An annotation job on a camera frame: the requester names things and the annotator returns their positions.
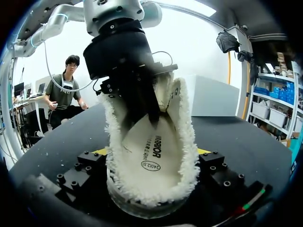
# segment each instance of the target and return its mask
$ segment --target blue storage bin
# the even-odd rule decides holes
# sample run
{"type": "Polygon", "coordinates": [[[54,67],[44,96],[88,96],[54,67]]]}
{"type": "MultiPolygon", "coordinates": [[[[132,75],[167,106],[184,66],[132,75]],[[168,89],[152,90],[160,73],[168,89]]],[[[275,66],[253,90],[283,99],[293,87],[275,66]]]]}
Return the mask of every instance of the blue storage bin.
{"type": "Polygon", "coordinates": [[[289,89],[287,90],[287,93],[289,93],[289,94],[294,94],[294,89],[289,88],[289,89]]]}
{"type": "Polygon", "coordinates": [[[294,94],[292,93],[286,93],[286,98],[294,98],[294,94]]]}
{"type": "Polygon", "coordinates": [[[287,101],[289,104],[291,104],[291,105],[294,104],[294,99],[293,99],[293,98],[286,98],[286,101],[287,101]]]}
{"type": "Polygon", "coordinates": [[[293,82],[287,82],[286,85],[287,85],[287,88],[294,89],[294,83],[293,82]]]}
{"type": "Polygon", "coordinates": [[[287,94],[286,91],[280,91],[280,92],[279,92],[279,96],[284,96],[284,97],[286,97],[286,94],[287,94]]]}
{"type": "Polygon", "coordinates": [[[284,101],[284,102],[286,102],[286,101],[287,101],[286,96],[279,96],[279,99],[280,99],[280,100],[282,100],[282,101],[284,101]]]}
{"type": "Polygon", "coordinates": [[[262,95],[265,95],[265,96],[269,96],[269,91],[268,92],[264,92],[264,91],[255,91],[256,93],[258,94],[262,94],[262,95]]]}
{"type": "Polygon", "coordinates": [[[269,93],[269,96],[270,96],[270,97],[273,97],[273,98],[279,98],[279,94],[278,94],[278,93],[275,93],[275,92],[270,92],[270,93],[269,93]]]}
{"type": "Polygon", "coordinates": [[[274,87],[274,92],[279,94],[280,88],[279,87],[274,87]]]}
{"type": "Polygon", "coordinates": [[[255,87],[255,92],[256,91],[269,92],[266,88],[262,88],[262,87],[255,87]]]}

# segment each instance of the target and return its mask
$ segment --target black pants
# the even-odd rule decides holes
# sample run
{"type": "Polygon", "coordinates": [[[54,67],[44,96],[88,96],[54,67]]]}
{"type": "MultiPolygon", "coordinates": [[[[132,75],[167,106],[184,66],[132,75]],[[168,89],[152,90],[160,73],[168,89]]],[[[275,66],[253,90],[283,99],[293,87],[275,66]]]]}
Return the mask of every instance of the black pants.
{"type": "Polygon", "coordinates": [[[63,119],[70,119],[83,111],[84,110],[82,110],[80,106],[70,105],[65,110],[54,110],[53,112],[49,112],[48,118],[52,128],[55,129],[61,125],[63,119]]]}

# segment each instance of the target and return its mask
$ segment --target eyeglasses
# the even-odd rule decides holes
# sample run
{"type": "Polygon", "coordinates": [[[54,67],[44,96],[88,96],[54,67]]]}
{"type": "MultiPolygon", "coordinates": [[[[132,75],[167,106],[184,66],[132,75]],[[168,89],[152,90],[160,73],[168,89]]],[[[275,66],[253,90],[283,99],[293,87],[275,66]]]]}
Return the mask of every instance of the eyeglasses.
{"type": "Polygon", "coordinates": [[[75,63],[73,63],[73,64],[68,64],[70,67],[78,67],[75,63]]]}

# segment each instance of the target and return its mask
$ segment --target black hair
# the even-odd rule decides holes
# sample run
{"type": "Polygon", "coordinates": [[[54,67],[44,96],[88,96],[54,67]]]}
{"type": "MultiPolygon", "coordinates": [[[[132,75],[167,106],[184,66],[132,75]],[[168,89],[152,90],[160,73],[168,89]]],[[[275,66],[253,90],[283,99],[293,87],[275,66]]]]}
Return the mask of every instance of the black hair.
{"type": "Polygon", "coordinates": [[[71,64],[71,63],[75,63],[77,66],[80,65],[80,57],[77,55],[71,55],[69,56],[66,61],[65,61],[65,65],[71,64]]]}

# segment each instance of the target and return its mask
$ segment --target desk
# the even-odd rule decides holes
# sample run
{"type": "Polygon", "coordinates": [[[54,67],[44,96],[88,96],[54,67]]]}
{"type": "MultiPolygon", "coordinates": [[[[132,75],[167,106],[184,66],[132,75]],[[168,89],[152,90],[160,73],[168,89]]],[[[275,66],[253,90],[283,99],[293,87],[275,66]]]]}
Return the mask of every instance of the desk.
{"type": "Polygon", "coordinates": [[[43,134],[43,131],[42,131],[42,128],[41,128],[41,123],[40,123],[39,102],[42,102],[43,98],[44,98],[44,95],[36,97],[36,98],[26,98],[26,99],[23,99],[23,100],[17,100],[17,101],[14,102],[14,108],[16,108],[15,105],[27,105],[29,103],[35,103],[38,125],[39,125],[39,129],[40,129],[42,134],[43,134]]]}
{"type": "MultiPolygon", "coordinates": [[[[199,148],[220,152],[232,170],[245,174],[248,184],[255,180],[268,183],[273,186],[270,197],[277,200],[281,196],[290,176],[288,148],[237,117],[193,117],[192,121],[199,148]]],[[[13,181],[18,186],[27,176],[43,173],[55,182],[57,174],[73,167],[77,155],[108,145],[105,124],[104,108],[97,105],[60,125],[13,166],[13,181]]],[[[258,218],[266,214],[268,206],[257,212],[258,218]]]]}

